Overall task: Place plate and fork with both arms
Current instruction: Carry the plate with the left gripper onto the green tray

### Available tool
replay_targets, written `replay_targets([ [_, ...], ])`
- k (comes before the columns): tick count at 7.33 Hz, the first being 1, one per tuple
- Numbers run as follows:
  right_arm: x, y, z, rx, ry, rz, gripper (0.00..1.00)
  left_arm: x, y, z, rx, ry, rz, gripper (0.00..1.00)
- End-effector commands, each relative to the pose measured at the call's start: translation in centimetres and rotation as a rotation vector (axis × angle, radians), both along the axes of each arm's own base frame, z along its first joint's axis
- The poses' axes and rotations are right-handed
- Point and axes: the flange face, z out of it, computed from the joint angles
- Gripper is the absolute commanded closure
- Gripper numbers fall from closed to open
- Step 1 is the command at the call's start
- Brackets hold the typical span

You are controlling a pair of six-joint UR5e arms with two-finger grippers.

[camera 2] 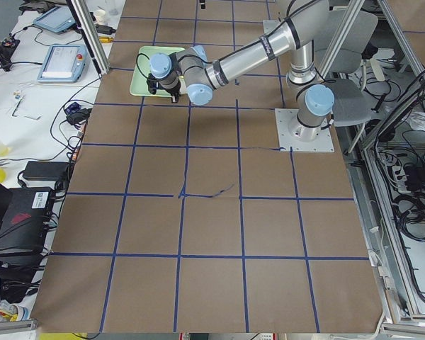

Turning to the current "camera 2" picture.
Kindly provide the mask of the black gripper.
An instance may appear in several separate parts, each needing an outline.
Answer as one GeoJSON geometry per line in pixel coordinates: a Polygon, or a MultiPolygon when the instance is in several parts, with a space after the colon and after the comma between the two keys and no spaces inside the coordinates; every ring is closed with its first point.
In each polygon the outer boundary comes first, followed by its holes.
{"type": "Polygon", "coordinates": [[[153,74],[148,74],[147,88],[151,95],[155,95],[157,90],[165,90],[170,95],[172,103],[179,102],[181,81],[176,72],[171,72],[161,79],[156,78],[153,74]]]}

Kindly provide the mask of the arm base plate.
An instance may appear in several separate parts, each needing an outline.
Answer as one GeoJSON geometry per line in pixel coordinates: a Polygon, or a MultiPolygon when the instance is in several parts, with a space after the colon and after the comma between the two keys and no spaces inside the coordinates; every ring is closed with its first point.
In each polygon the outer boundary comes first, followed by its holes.
{"type": "Polygon", "coordinates": [[[319,127],[305,127],[298,122],[298,109],[275,109],[279,150],[282,152],[334,152],[332,135],[323,118],[319,127]]]}

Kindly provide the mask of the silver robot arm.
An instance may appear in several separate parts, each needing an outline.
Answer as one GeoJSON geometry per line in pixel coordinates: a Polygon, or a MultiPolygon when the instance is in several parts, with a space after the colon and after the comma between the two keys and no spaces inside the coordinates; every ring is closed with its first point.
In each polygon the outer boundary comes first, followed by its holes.
{"type": "Polygon", "coordinates": [[[208,61],[201,45],[150,56],[145,76],[148,92],[165,91],[176,103],[185,89],[191,103],[203,106],[212,100],[215,90],[291,51],[287,78],[298,87],[299,110],[288,123],[289,133],[302,142],[315,140],[334,105],[332,90],[316,82],[313,60],[314,38],[327,23],[329,2],[279,1],[278,6],[282,18],[275,28],[214,61],[208,61]]]}

